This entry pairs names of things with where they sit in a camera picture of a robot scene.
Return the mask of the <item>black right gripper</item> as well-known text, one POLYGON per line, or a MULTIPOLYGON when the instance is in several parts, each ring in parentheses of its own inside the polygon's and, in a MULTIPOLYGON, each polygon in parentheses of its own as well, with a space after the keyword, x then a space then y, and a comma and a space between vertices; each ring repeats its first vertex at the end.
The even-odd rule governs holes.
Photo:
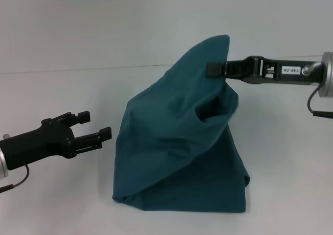
POLYGON ((321 61, 280 60, 261 56, 207 63, 207 77, 241 79, 249 84, 321 84, 324 70, 325 65, 321 61))

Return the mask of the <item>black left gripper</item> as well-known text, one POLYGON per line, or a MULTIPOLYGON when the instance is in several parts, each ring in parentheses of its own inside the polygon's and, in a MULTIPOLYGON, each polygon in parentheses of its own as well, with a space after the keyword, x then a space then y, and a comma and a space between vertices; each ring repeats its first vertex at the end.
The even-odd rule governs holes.
POLYGON ((102 143, 112 139, 111 127, 100 129, 93 134, 74 138, 70 127, 91 121, 89 111, 65 113, 54 119, 45 119, 36 130, 1 141, 8 170, 14 170, 50 156, 71 157, 102 148, 102 143))

